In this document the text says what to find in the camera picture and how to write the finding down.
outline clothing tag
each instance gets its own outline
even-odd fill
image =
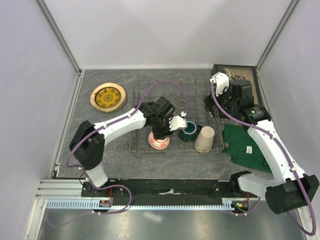
[[[246,146],[246,153],[252,154],[252,146]]]

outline yellow plate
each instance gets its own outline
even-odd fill
[[[115,83],[105,83],[92,92],[90,102],[99,111],[111,113],[121,108],[126,98],[123,87]]]

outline dark green mug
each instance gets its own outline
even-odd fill
[[[186,123],[186,129],[177,130],[177,135],[185,143],[190,143],[197,138],[202,126],[195,124],[193,121],[187,121]]]

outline floor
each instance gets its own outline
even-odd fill
[[[52,224],[60,225],[85,211],[47,209],[45,215]],[[253,212],[238,217],[214,210],[128,210],[113,216],[89,214],[63,227],[43,222],[38,240],[57,239],[305,240],[306,236],[287,214],[274,214],[262,201]]]
[[[133,86],[137,80],[186,80],[207,78],[211,69],[119,69],[86,70],[75,105],[69,131],[65,140],[59,167],[59,178],[77,178],[81,172],[76,168],[66,168],[65,162],[70,150],[71,139],[80,123],[89,120],[99,123],[126,113],[132,108]],[[121,85],[127,93],[126,104],[113,113],[97,111],[90,103],[93,90],[104,83]],[[77,164],[72,158],[70,164]],[[129,134],[110,142],[104,149],[102,166],[109,178],[158,178],[158,179],[229,179],[231,174],[248,170],[234,164],[227,153],[210,153],[206,155],[162,155],[134,156],[129,152]],[[254,174],[272,179],[272,175],[254,169]]]

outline robotic arm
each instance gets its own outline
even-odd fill
[[[85,136],[101,128],[74,153],[94,185],[100,187],[108,181],[101,165],[105,145],[123,134],[146,126],[152,127],[155,139],[170,137],[175,134],[175,130],[187,127],[187,120],[183,118],[186,114],[182,112],[181,116],[173,116],[174,111],[174,106],[162,96],[156,102],[142,103],[139,109],[132,108],[108,121],[95,124],[84,121],[75,133],[69,149],[72,151]]]
[[[218,72],[210,82],[215,86],[215,95],[205,98],[207,109],[214,113],[213,106],[218,102],[221,112],[241,123],[259,146],[274,176],[274,180],[266,180],[249,171],[236,173],[231,176],[234,191],[250,192],[265,199],[276,214],[306,206],[306,199],[293,171],[301,180],[310,201],[319,187],[319,181],[315,175],[308,176],[288,153],[265,107],[254,104],[250,81],[238,79],[230,84],[228,76]],[[293,167],[274,139],[283,146]]]

